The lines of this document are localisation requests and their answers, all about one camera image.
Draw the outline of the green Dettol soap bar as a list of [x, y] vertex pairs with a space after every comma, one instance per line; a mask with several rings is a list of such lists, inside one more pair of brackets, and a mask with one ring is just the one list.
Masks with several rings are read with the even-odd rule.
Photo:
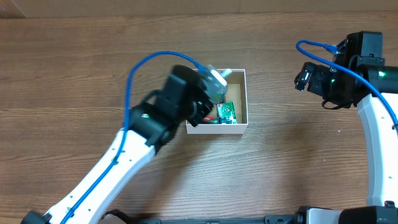
[[236, 124], [236, 113], [233, 102], [217, 104], [217, 114], [219, 124]]

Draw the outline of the green white toothbrush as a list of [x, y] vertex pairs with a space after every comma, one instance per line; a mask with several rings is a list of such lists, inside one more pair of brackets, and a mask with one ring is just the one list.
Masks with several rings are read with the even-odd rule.
[[227, 76], [229, 76], [231, 73], [232, 73], [233, 71], [231, 70], [231, 69], [226, 69], [226, 70], [224, 70], [222, 73], [221, 73], [221, 76], [222, 77], [227, 77]]

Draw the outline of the green toothpaste tube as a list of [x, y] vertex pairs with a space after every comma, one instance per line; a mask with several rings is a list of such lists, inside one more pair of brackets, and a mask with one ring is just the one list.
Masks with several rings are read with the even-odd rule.
[[203, 120], [204, 124], [218, 124], [219, 118], [217, 116], [206, 116]]

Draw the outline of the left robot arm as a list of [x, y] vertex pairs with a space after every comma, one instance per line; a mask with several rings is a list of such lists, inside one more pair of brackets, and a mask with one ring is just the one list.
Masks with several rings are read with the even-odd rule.
[[175, 136], [179, 124], [201, 123], [213, 107], [211, 98], [227, 88], [216, 70], [174, 66], [163, 89], [128, 110], [127, 126], [85, 178], [46, 214], [30, 211], [22, 222], [98, 223], [131, 177]]

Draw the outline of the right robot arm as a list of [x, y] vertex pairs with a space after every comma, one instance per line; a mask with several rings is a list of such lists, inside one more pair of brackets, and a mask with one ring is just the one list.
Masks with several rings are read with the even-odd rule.
[[337, 45], [300, 40], [312, 59], [295, 77], [295, 89], [322, 97], [333, 110], [358, 109], [368, 160], [366, 206], [332, 210], [303, 206], [288, 223], [397, 223], [397, 67], [382, 56], [383, 34], [360, 31]]

